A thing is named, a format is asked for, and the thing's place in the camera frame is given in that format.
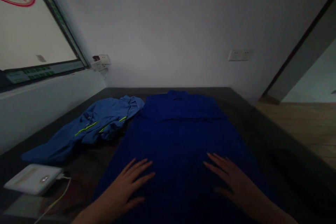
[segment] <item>reflective stripe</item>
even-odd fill
[[[125,121],[127,117],[121,118],[119,121]]]
[[[102,133],[103,130],[104,130],[106,127],[107,127],[107,125],[106,125],[104,128],[102,128],[98,133]]]
[[[76,137],[79,133],[81,133],[81,132],[83,132],[83,131],[86,131],[86,130],[92,128],[93,126],[95,126],[95,125],[96,125],[97,123],[99,123],[99,122],[100,122],[100,121],[97,121],[97,122],[95,122],[95,123],[93,123],[93,124],[87,126],[85,129],[81,129],[80,131],[78,131],[78,133],[75,135],[75,137]]]
[[[123,118],[121,118],[121,119],[119,120],[119,122],[125,121],[126,118],[127,118],[127,117],[123,117]],[[99,131],[99,133],[102,133],[106,127],[107,127],[107,125],[106,125],[104,128],[102,128],[102,129]]]

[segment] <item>floor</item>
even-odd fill
[[[262,97],[255,107],[336,169],[336,103],[277,105]]]

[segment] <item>white device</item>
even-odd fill
[[[62,172],[63,169],[59,167],[31,164],[9,180],[4,188],[26,194],[41,195]]]

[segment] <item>electrical outlet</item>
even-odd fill
[[[241,50],[231,50],[228,61],[238,61],[241,54]]]
[[[100,61],[105,65],[111,65],[110,58],[107,54],[99,54]]]
[[[247,61],[251,59],[254,50],[242,50],[241,55],[239,57],[239,61]]]
[[[105,64],[103,64],[101,60],[92,62],[91,67],[95,71],[103,71],[104,69],[107,69],[107,66],[105,66]]]

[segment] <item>dark table surface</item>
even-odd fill
[[[283,148],[290,150],[303,165],[328,189],[336,194],[336,172],[323,162],[288,133],[279,128],[270,119],[254,109],[248,102],[240,97],[231,88],[173,88],[188,91],[190,94],[200,94],[214,97],[221,110],[229,117],[246,145],[257,158],[270,187],[282,201],[286,211],[299,223],[336,223],[336,218],[324,217],[316,214],[309,205],[298,195],[295,189],[282,177],[272,164],[266,159],[265,153],[271,149]],[[169,88],[105,88],[92,96],[73,110],[61,116],[42,130],[21,142],[8,152],[0,156],[0,183],[4,185],[8,180],[25,168],[28,163],[21,160],[21,155],[26,151],[47,142],[63,125],[80,116],[92,103],[97,100],[113,97],[120,98],[124,95],[137,96],[146,101],[146,97],[158,93],[166,93]],[[108,163],[111,155],[105,157]],[[71,161],[58,166],[69,167],[70,164],[81,164],[80,156],[75,156]],[[18,197],[19,192],[1,188],[0,207],[3,213]],[[1,223],[34,223],[34,219],[1,215]],[[42,220],[40,223],[56,223]]]

